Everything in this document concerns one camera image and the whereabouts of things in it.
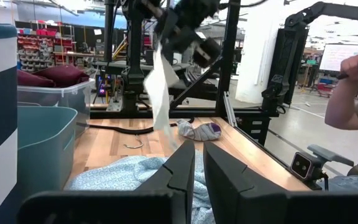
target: hand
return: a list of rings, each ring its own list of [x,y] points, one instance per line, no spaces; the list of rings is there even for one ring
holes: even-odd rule
[[[358,55],[351,56],[341,63],[341,73],[349,76],[346,80],[358,82]]]

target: metal hook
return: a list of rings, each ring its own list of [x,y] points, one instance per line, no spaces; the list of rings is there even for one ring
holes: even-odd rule
[[[127,144],[124,144],[124,146],[127,147],[128,149],[138,149],[138,148],[142,147],[142,146],[143,146],[143,142],[142,142],[142,140],[139,139],[139,136],[138,136],[138,135],[136,135],[136,140],[137,140],[138,142],[140,142],[140,146],[128,146]]]

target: person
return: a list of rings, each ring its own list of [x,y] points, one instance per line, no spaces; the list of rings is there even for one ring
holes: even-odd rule
[[[354,97],[358,92],[358,55],[341,63],[341,73],[349,77],[338,82],[327,105],[325,123],[338,129],[358,130],[358,105]],[[329,190],[358,190],[358,165],[347,176],[329,180]]]

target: white cloth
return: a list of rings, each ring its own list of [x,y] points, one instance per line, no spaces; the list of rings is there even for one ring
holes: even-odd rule
[[[167,59],[161,54],[161,48],[162,46],[159,44],[154,52],[154,68],[144,80],[144,86],[152,104],[154,130],[164,130],[171,148],[176,151],[178,145],[169,125],[168,87],[179,81],[179,78]]]

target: whiteboard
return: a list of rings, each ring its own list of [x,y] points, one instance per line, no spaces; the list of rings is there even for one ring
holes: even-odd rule
[[[358,54],[358,45],[326,44],[320,63],[320,70],[341,71],[341,62]]]

